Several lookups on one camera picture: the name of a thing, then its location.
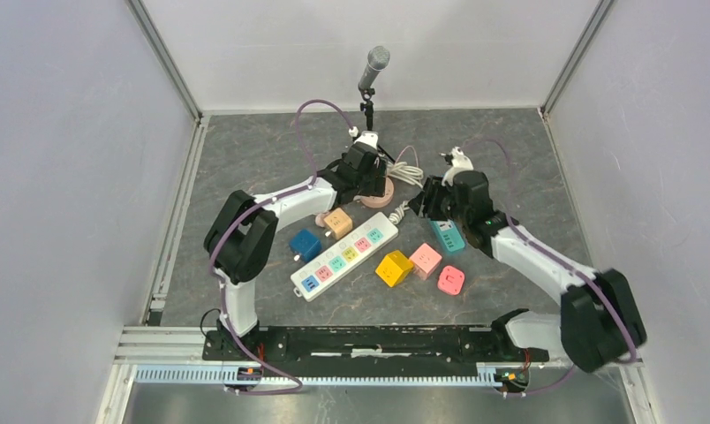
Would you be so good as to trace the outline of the beige cube plug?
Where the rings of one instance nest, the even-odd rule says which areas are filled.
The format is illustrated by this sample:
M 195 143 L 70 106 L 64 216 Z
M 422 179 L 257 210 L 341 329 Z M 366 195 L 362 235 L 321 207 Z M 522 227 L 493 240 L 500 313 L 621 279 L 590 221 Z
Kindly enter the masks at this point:
M 341 239 L 353 228 L 351 217 L 341 208 L 336 208 L 323 218 L 325 237 Z

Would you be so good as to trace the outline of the pink cube plug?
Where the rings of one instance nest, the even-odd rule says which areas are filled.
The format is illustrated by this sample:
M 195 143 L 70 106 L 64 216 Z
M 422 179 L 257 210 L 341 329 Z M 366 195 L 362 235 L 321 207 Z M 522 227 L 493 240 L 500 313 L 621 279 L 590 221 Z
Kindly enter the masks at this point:
M 427 280 L 439 267 L 442 256 L 428 243 L 421 244 L 410 256 L 413 273 L 421 280 Z

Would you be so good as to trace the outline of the pink adapter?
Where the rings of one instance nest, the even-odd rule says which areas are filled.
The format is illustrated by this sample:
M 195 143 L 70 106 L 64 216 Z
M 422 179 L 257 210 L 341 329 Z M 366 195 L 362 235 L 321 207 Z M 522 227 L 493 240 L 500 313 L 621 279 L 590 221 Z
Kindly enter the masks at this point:
M 457 296 L 465 283 L 465 273 L 453 266 L 445 266 L 437 281 L 437 288 L 451 296 Z

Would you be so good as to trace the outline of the blue cube plug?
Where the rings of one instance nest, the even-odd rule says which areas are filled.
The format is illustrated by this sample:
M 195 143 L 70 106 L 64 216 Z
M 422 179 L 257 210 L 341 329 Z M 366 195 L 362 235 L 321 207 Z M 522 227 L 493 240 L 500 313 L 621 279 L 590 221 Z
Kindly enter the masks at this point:
M 289 242 L 294 261 L 308 263 L 317 257 L 322 249 L 320 239 L 307 229 L 299 231 Z

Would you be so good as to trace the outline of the yellow cube plug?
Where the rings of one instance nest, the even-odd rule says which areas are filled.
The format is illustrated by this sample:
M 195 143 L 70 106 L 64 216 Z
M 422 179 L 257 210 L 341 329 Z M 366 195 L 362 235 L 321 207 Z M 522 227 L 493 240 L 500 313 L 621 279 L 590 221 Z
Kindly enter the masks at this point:
M 384 256 L 376 267 L 376 275 L 390 288 L 401 284 L 413 270 L 412 261 L 400 250 Z

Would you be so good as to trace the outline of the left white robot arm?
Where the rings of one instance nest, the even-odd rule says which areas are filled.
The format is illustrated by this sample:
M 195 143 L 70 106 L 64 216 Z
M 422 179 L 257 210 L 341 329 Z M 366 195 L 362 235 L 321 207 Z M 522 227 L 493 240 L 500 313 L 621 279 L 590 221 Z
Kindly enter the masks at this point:
M 341 238 L 352 228 L 342 207 L 363 197 L 381 197 L 387 183 L 386 156 L 375 135 L 365 132 L 342 157 L 313 177 L 282 190 L 231 193 L 204 240 L 210 272 L 218 277 L 220 321 L 229 331 L 224 348 L 237 360 L 258 348 L 255 279 L 267 265 L 276 233 L 309 216 L 323 216 L 327 231 Z

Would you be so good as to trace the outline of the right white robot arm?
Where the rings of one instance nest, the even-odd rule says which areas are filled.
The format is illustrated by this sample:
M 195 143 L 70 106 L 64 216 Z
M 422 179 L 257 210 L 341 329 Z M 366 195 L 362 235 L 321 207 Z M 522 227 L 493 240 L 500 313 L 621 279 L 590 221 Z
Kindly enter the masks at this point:
M 582 265 L 539 241 L 494 206 L 484 173 L 460 171 L 451 182 L 431 176 L 408 206 L 431 221 L 453 222 L 470 246 L 519 272 L 559 306 L 557 316 L 523 312 L 509 319 L 490 337 L 497 358 L 513 360 L 526 347 L 561 348 L 587 373 L 638 359 L 648 335 L 626 276 Z

